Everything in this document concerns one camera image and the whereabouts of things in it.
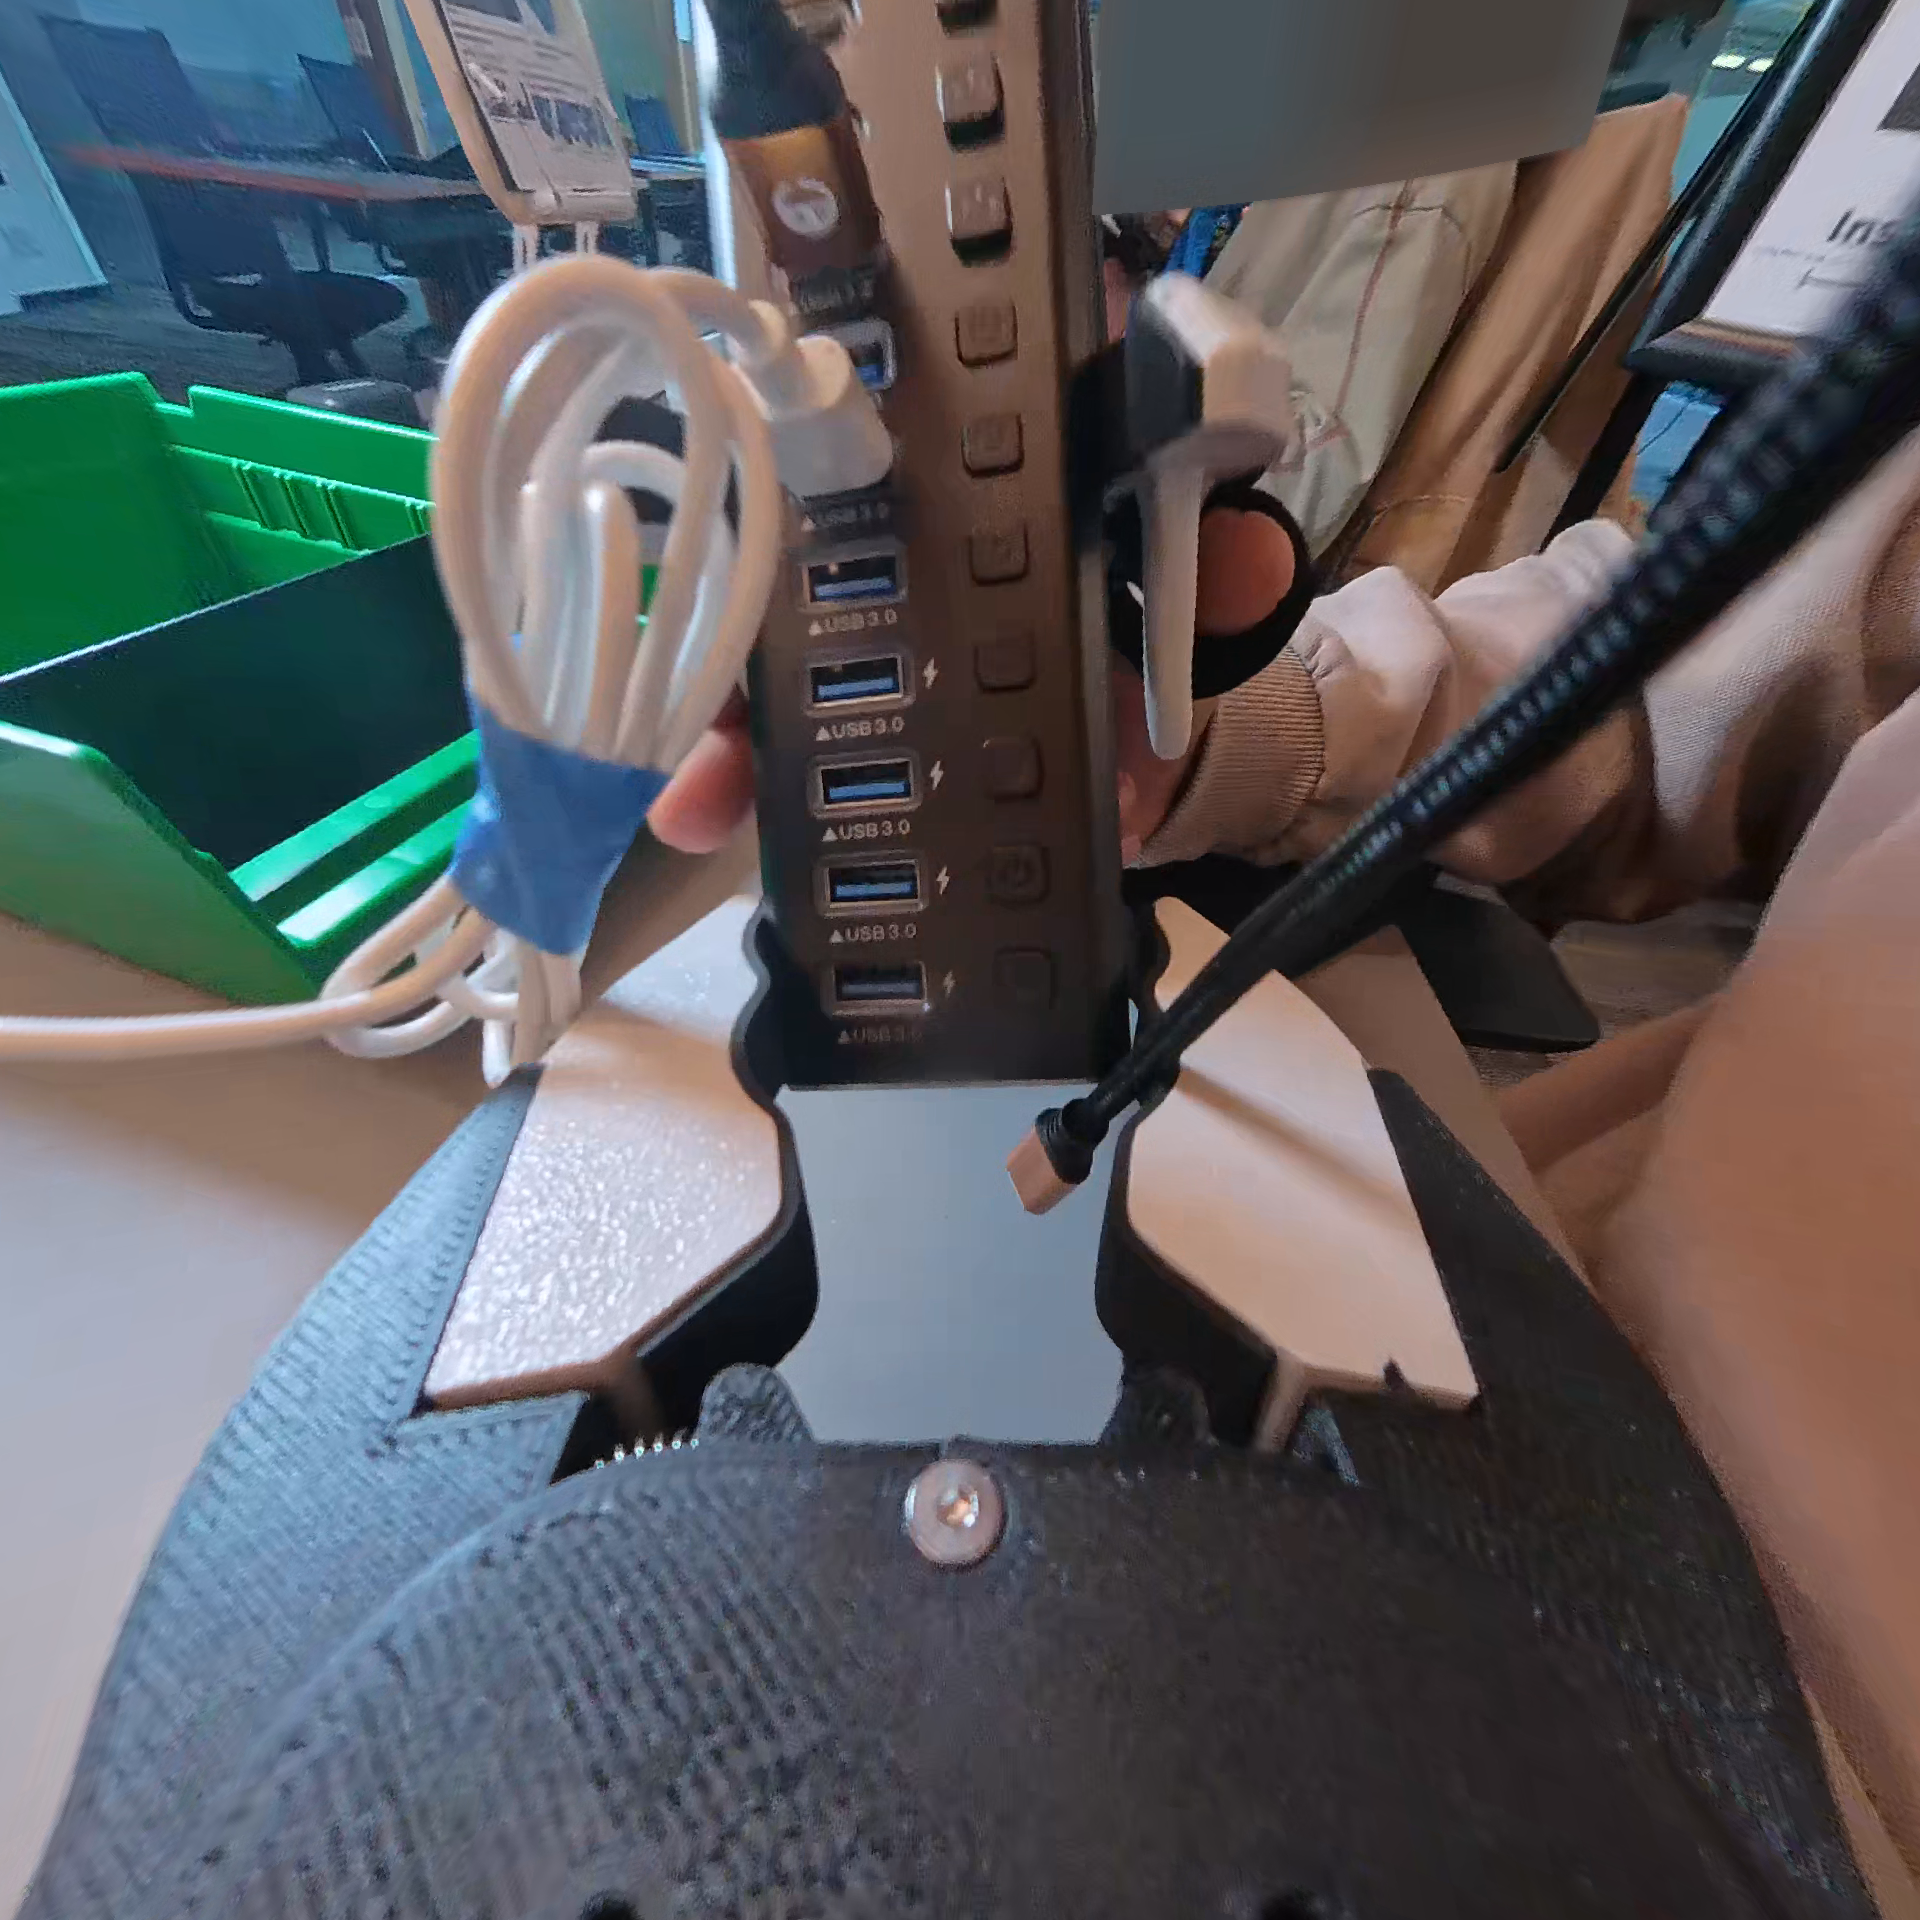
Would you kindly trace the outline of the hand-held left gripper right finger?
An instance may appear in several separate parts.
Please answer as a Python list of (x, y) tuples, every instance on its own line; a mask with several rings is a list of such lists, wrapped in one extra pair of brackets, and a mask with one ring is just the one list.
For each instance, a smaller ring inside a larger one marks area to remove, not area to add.
[(1247, 990), (1115, 1142), (1094, 1312), (1130, 1377), (1184, 1377), (1252, 1452), (1322, 1392), (1476, 1401), (1368, 1068), (1296, 983)]

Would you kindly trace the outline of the black office chair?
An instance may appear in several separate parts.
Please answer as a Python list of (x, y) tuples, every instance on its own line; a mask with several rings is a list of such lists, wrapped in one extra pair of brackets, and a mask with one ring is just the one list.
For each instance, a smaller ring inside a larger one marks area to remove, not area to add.
[(368, 377), (357, 346), (403, 319), (399, 289), (326, 264), (294, 267), (245, 187), (133, 176), (133, 191), (162, 284), (187, 326), (282, 346), (301, 387)]

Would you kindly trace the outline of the framed marker sign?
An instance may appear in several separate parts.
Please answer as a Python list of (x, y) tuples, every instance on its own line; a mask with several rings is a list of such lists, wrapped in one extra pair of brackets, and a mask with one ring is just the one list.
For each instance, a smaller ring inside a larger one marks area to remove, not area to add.
[(1670, 387), (1751, 393), (1879, 267), (1916, 211), (1917, 4), (1816, 4), (1675, 211), (1627, 393), (1554, 530), (1594, 516)]

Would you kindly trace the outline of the wooden background document stand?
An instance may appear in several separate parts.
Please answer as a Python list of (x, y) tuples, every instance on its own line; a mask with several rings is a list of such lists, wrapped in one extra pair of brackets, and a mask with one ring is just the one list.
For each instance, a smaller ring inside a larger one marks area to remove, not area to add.
[(514, 267), (549, 231), (596, 251), (640, 225), (629, 140), (579, 2), (404, 8), (475, 182), (511, 230)]

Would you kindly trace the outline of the black bin divider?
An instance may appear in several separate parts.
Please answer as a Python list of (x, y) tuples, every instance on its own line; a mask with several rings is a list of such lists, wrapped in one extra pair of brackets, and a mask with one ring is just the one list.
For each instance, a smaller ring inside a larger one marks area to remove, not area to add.
[(3, 718), (107, 756), (229, 872), (469, 731), (428, 538), (19, 671)]

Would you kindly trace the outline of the black multi-port usb hub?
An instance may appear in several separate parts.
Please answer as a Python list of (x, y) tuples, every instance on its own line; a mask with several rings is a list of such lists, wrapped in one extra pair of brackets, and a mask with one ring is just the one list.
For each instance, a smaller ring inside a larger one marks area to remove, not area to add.
[(788, 490), (749, 666), (774, 1092), (1088, 1083), (1130, 1027), (1082, 4), (707, 4), (736, 281), (894, 460)]

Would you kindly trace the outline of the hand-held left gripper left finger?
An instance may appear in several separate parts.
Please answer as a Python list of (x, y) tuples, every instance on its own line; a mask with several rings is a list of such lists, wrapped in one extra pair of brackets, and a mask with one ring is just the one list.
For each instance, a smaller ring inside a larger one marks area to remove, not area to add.
[(759, 906), (731, 897), (546, 1056), (448, 1322), (426, 1414), (573, 1395), (604, 1452), (679, 1450), (709, 1385), (774, 1370), (820, 1272), (792, 1128), (748, 1046)]

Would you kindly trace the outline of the person's beige sweatshirt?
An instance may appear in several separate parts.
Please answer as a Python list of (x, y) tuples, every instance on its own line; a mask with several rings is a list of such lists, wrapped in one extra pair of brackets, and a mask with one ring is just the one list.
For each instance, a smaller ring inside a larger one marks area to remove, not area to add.
[(1916, 438), (1486, 828), (1560, 922), (1763, 897), (1728, 980), (1518, 1096), (1731, 1498), (1886, 1916), (1917, 1815)]

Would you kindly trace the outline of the black wrist rest pad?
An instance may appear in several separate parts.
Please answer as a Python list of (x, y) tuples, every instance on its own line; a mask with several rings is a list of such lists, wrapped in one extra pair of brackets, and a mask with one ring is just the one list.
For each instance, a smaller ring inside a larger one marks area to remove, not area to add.
[(1411, 879), (1391, 907), (1389, 922), (1464, 1046), (1564, 1055), (1599, 1040), (1551, 942), (1503, 900)]

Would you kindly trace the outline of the person's right hand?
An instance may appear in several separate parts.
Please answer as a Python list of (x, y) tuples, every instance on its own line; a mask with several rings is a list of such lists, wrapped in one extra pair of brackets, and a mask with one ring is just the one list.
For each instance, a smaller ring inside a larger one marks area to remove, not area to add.
[[(1299, 570), (1294, 542), (1279, 523), (1260, 512), (1228, 508), (1202, 516), (1195, 556), (1197, 657), (1270, 617), (1291, 592)], [(1120, 860), (1134, 866), (1184, 786), (1202, 735), (1195, 731), (1184, 756), (1156, 756), (1146, 729), (1146, 687), (1138, 672), (1117, 658), (1111, 663), (1111, 735)], [(734, 692), (650, 809), (647, 826), (667, 849), (707, 856), (719, 850), (749, 822), (752, 808), (749, 716), (746, 696)]]

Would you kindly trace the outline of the person's right forearm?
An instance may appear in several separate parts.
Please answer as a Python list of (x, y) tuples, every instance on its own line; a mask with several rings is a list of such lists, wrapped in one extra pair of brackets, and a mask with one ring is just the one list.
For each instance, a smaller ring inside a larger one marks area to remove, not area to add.
[[(1426, 592), (1380, 567), (1322, 596), (1214, 708), (1131, 866), (1308, 862), (1437, 750), (1632, 553), (1588, 519)], [(1651, 922), (1764, 897), (1850, 750), (1916, 692), (1916, 497), (1853, 497), (1806, 548), (1437, 865), (1539, 922)]]

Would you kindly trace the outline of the green plastic storage bin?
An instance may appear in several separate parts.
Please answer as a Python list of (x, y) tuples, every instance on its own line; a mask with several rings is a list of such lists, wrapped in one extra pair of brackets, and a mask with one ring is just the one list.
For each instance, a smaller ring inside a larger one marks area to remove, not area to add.
[[(418, 428), (139, 374), (3, 393), (5, 676), (428, 538)], [(448, 865), (469, 731), (236, 872), (107, 756), (3, 718), (3, 907), (239, 1004), (306, 1002)]]

